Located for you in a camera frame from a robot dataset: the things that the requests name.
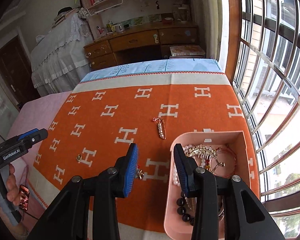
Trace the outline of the beige curtain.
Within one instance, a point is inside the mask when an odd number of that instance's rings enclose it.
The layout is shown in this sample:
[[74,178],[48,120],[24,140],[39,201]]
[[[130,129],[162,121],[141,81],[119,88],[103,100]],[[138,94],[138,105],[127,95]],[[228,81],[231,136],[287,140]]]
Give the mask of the beige curtain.
[[229,49],[229,0],[191,0],[191,12],[206,57],[217,60],[225,70]]

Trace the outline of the pink jewelry box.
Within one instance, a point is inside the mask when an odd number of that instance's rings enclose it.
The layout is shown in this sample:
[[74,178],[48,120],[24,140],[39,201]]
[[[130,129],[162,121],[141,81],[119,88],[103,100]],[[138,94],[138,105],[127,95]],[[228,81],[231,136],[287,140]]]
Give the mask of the pink jewelry box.
[[[171,239],[190,239],[192,226],[182,221],[177,213],[177,199],[181,197],[181,187],[174,168],[173,149],[175,144],[182,146],[206,145],[217,151],[218,160],[225,163],[224,167],[218,167],[215,175],[230,177],[232,174],[239,175],[250,186],[250,167],[248,162],[247,145],[242,131],[234,132],[187,132],[175,138],[170,146],[171,163],[170,177],[168,181],[168,194],[164,219],[164,229]],[[216,161],[212,159],[211,167],[214,168]]]

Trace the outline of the white lace covered furniture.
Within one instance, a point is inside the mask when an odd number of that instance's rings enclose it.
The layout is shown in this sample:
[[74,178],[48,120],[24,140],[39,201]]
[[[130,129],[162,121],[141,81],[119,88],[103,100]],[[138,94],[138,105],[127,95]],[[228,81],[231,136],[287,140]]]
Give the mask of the white lace covered furniture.
[[90,71],[84,47],[93,42],[87,21],[71,13],[31,51],[32,83],[40,96],[73,90]]

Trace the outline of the pink bed sheet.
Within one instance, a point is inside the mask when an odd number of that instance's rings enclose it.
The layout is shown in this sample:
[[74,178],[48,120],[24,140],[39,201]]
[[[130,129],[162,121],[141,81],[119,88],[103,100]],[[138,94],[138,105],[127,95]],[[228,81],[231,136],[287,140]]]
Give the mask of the pink bed sheet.
[[[54,120],[58,111],[70,92],[50,94],[27,102],[19,112],[14,121],[8,138],[23,134],[34,128],[45,128],[49,132],[57,125]],[[10,164],[12,175],[8,179],[8,185],[12,188],[10,197],[15,197],[15,204],[20,202],[19,187],[25,185],[30,191],[29,209],[30,214],[40,217],[47,206],[54,200],[60,189],[46,179],[34,164],[37,163],[38,151],[41,143],[34,145],[23,157],[18,158]]]

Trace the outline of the metal window grille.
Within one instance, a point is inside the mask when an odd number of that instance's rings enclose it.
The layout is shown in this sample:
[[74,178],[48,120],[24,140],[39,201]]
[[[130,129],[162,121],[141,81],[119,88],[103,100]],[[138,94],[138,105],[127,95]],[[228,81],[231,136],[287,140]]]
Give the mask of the metal window grille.
[[233,87],[258,162],[261,202],[283,236],[300,235],[300,1],[241,0]]

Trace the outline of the orange H pattern blanket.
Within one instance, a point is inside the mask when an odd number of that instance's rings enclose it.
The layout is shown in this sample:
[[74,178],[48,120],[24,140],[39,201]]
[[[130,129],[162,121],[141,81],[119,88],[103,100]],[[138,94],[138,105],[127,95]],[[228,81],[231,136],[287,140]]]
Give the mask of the orange H pattern blanket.
[[[165,122],[165,140],[154,117]],[[48,131],[34,167],[60,191],[75,175],[90,178],[113,166],[131,143],[137,144],[145,175],[134,181],[127,198],[117,200],[122,239],[166,239],[170,146],[183,133],[242,131],[251,188],[260,191],[250,132],[224,74],[151,73],[80,83],[54,120],[57,125]]]

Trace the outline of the wooden desk with drawers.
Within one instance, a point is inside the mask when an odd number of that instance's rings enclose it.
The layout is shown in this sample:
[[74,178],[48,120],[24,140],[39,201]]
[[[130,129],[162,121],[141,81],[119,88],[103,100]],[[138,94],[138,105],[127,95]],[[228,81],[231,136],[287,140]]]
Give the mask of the wooden desk with drawers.
[[94,70],[143,61],[169,59],[171,46],[199,44],[194,23],[146,23],[106,35],[84,47]]

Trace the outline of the pearl bar brooch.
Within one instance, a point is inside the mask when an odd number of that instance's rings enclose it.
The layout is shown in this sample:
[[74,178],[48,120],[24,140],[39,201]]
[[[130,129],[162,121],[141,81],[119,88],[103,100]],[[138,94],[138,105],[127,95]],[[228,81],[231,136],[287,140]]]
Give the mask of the pearl bar brooch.
[[158,135],[159,138],[162,140],[166,139],[166,130],[165,130],[165,122],[162,118],[156,118],[154,117],[152,119],[153,122],[157,124],[157,130],[158,130]]

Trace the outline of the gold rhinestone hair comb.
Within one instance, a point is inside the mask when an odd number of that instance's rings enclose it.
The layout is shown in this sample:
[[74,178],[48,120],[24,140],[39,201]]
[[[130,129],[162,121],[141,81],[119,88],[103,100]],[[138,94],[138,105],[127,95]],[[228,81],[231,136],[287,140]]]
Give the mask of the gold rhinestone hair comb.
[[[225,163],[218,160],[217,151],[211,146],[200,144],[197,146],[189,147],[186,155],[193,159],[201,159],[202,167],[210,171],[211,173],[214,173],[218,167],[225,166]],[[214,168],[211,167],[212,159],[216,161],[216,165]]]

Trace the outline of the patterned box under desk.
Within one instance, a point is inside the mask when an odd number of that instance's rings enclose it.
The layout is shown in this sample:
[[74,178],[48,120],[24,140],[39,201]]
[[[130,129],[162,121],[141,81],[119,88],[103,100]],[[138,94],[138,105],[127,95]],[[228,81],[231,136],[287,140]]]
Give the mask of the patterned box under desk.
[[170,58],[205,58],[206,52],[198,45],[171,46]]

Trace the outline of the white mug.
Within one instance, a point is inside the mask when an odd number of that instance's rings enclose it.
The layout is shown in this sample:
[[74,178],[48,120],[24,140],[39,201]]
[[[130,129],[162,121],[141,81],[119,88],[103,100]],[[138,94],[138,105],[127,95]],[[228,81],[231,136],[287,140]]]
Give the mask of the white mug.
[[122,23],[116,24],[114,27],[115,27],[115,31],[117,33],[121,33],[123,31],[125,31],[125,27],[124,27],[124,25]]

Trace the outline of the light blue patterned sheet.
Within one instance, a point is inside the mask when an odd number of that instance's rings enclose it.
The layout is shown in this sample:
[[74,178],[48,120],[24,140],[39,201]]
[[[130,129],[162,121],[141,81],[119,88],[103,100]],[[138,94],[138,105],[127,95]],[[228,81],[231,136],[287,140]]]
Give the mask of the light blue patterned sheet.
[[81,83],[109,77],[165,73],[165,72],[217,72],[222,73],[218,62],[213,59],[167,59],[122,64],[88,73]]

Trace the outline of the blue flower hair clip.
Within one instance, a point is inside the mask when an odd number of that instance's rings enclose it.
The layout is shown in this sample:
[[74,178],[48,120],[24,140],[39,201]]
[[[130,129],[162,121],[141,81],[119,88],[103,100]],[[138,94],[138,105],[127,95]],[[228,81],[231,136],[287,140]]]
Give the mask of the blue flower hair clip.
[[135,179],[142,180],[143,176],[144,176],[143,170],[140,168],[139,165],[137,165],[136,171],[135,171]]

